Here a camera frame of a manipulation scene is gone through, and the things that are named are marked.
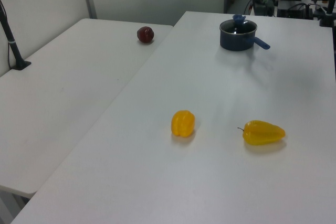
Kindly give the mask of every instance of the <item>white table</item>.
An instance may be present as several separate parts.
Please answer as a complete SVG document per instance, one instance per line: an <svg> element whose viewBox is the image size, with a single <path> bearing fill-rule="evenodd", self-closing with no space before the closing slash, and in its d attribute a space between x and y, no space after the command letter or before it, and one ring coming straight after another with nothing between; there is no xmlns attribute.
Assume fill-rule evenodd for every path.
<svg viewBox="0 0 336 224"><path fill-rule="evenodd" d="M271 48L232 52L230 18L187 12L13 224L334 223L331 28L249 17ZM196 116L184 142L181 109ZM245 144L237 127L254 119L287 137Z"/></svg>
<svg viewBox="0 0 336 224"><path fill-rule="evenodd" d="M150 45L137 30L154 30ZM172 29L83 19L0 78L0 189L31 197Z"/></svg>

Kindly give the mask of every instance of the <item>blue pot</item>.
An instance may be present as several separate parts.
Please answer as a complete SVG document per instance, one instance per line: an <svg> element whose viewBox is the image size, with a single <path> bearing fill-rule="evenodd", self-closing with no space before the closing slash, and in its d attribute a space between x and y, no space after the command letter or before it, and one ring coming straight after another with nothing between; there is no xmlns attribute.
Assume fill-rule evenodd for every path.
<svg viewBox="0 0 336 224"><path fill-rule="evenodd" d="M234 15L233 19L224 21L219 26L221 47L231 51L243 51L251 48L254 43L264 49L270 46L257 38L257 24L245 20L246 16Z"/></svg>

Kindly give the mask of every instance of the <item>apple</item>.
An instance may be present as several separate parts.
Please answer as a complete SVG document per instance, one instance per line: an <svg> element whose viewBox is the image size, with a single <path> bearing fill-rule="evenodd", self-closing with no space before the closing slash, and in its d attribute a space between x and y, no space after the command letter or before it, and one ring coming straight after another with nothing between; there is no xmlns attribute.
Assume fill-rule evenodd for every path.
<svg viewBox="0 0 336 224"><path fill-rule="evenodd" d="M139 41L142 43L149 43L154 38L154 32L149 26L141 27L137 32Z"/></svg>

